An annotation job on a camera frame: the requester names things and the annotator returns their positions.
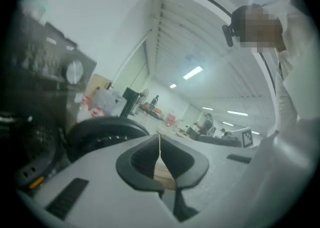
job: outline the white shirt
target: white shirt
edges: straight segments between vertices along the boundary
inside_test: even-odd
[[[292,128],[298,118],[298,114],[289,93],[284,86],[284,80],[295,68],[294,64],[304,58],[306,45],[312,41],[317,31],[310,18],[290,6],[289,12],[278,15],[282,25],[282,38],[286,50],[277,52],[277,58],[281,64],[283,79],[277,72],[275,77],[275,97],[277,103],[276,130],[284,131]]]

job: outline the gauge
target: gauge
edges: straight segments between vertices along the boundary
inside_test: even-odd
[[[66,80],[70,84],[77,84],[84,74],[84,67],[79,60],[74,60],[66,68]]]

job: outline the person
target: person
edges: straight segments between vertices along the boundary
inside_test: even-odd
[[[212,128],[213,121],[212,121],[212,115],[210,113],[207,113],[204,115],[206,117],[206,120],[202,125],[199,125],[198,122],[194,122],[193,124],[196,125],[199,128],[199,135],[206,135],[207,132]]]
[[[304,58],[305,46],[315,39],[312,21],[303,12],[291,5],[289,12],[274,16],[260,5],[251,4],[231,14],[229,28],[242,46],[256,47],[259,52],[265,48],[276,50],[276,134],[292,128],[298,118],[284,80],[294,69],[295,60]]]
[[[150,103],[149,112],[152,112],[154,110],[154,108],[156,107],[156,105],[158,103],[158,99],[159,99],[159,95],[156,95],[156,97],[154,99],[152,99],[152,101]]]

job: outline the ceiling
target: ceiling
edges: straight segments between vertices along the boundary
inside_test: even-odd
[[[188,5],[158,1],[153,11],[157,22],[155,78],[168,88],[176,84],[170,90],[196,107],[213,108],[209,112],[215,120],[250,127],[266,136],[275,123],[275,111],[267,81],[252,52],[227,46],[221,29],[225,22],[214,13],[208,16]],[[228,1],[238,7],[269,0]],[[203,71],[183,79],[197,66]]]

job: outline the fluorescent light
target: fluorescent light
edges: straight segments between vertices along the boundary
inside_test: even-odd
[[[228,110],[228,113],[230,113],[230,114],[242,115],[242,116],[248,116],[247,113],[237,112],[237,111],[231,111],[231,110]]]
[[[54,44],[54,45],[57,44],[57,42],[56,42],[54,39],[49,38],[49,37],[46,37],[46,41],[47,41],[47,42],[50,42],[50,43],[52,43],[52,44]]]
[[[223,121],[222,123],[223,123],[223,124],[226,124],[226,125],[229,125],[229,126],[232,126],[232,127],[234,126],[234,125],[232,125],[232,124],[230,124],[230,123],[227,123],[227,122],[224,122],[224,121]]]
[[[192,76],[196,75],[197,73],[200,73],[201,71],[203,71],[204,69],[202,69],[200,66],[194,68],[192,71],[190,71],[189,73],[187,73],[186,75],[183,76],[183,78],[185,80],[191,78]]]

